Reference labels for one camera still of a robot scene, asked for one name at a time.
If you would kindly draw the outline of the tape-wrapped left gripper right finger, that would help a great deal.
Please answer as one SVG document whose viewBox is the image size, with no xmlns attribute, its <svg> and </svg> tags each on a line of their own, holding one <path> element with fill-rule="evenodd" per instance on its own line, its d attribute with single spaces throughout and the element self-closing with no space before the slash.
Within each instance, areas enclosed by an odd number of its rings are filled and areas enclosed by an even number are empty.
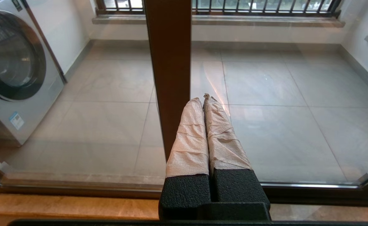
<svg viewBox="0 0 368 226">
<path fill-rule="evenodd" d="M 270 201 L 222 105 L 204 95 L 211 202 L 199 207 L 200 220 L 270 221 Z"/>
</svg>

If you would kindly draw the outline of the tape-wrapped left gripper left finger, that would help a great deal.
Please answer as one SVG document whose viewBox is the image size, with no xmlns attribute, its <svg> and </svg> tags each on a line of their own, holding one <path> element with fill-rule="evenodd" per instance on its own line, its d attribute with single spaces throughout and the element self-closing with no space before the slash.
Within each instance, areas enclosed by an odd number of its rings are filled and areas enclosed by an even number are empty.
<svg viewBox="0 0 368 226">
<path fill-rule="evenodd" d="M 196 220 L 198 208 L 211 202 L 209 153 L 199 98 L 184 107 L 166 166 L 158 202 L 160 220 Z"/>
</svg>

